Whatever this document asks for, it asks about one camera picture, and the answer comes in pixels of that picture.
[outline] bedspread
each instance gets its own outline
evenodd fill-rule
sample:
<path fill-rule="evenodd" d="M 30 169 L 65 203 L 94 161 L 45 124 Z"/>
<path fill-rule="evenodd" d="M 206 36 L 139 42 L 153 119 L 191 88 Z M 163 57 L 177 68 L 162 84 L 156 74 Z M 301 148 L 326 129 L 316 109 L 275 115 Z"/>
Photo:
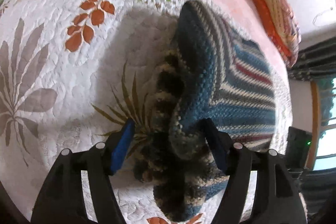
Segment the bedspread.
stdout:
<path fill-rule="evenodd" d="M 121 128 L 111 108 L 131 104 L 139 120 L 150 117 L 153 72 L 186 1 L 0 0 L 0 180 L 26 218 L 62 149 L 87 150 Z M 223 5 L 201 1 L 250 37 Z M 272 147 L 284 153 L 292 123 L 288 80 L 270 41 L 253 38 L 268 49 L 276 98 Z M 153 186 L 134 179 L 133 160 L 110 179 L 126 222 L 164 218 Z M 253 173 L 244 217 L 253 204 L 255 179 Z M 85 172 L 82 183 L 88 217 L 95 220 Z M 205 203 L 199 221 L 211 222 L 221 195 Z"/>

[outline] orange pillow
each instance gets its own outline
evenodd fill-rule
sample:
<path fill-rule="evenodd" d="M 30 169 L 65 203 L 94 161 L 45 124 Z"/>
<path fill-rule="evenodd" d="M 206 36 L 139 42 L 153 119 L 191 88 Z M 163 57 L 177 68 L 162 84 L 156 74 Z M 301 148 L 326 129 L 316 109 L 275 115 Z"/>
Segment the orange pillow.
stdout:
<path fill-rule="evenodd" d="M 261 22 L 264 26 L 266 34 L 272 40 L 273 44 L 276 46 L 276 48 L 280 52 L 283 58 L 283 61 L 288 66 L 290 63 L 289 59 L 292 57 L 292 53 L 287 48 L 287 46 L 283 43 L 283 41 L 281 40 L 281 37 L 277 33 L 275 29 L 275 25 L 272 21 L 270 11 L 266 5 L 265 0 L 253 0 L 253 2 L 257 8 L 257 11 L 261 18 Z"/>

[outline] dark curtain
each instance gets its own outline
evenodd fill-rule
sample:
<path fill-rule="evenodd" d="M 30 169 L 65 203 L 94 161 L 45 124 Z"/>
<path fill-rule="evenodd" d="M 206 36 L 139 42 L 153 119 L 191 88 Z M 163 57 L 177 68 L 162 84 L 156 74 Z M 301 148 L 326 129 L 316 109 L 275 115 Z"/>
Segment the dark curtain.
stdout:
<path fill-rule="evenodd" d="M 336 168 L 307 171 L 300 179 L 301 192 L 307 203 L 308 217 L 316 214 L 336 191 Z"/>
<path fill-rule="evenodd" d="M 288 77 L 301 81 L 336 77 L 336 38 L 299 51 L 297 62 L 288 69 Z"/>

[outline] knitted sweater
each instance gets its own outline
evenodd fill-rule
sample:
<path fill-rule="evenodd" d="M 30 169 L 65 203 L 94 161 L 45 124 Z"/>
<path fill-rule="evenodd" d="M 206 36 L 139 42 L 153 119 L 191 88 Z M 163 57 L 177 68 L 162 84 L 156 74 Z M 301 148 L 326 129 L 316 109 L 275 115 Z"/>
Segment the knitted sweater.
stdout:
<path fill-rule="evenodd" d="M 250 148 L 267 148 L 275 125 L 273 84 L 259 47 L 197 0 L 184 4 L 171 51 L 161 66 L 152 143 L 134 168 L 153 180 L 154 198 L 174 222 L 196 215 L 224 189 L 199 129 L 211 118 L 217 128 Z"/>

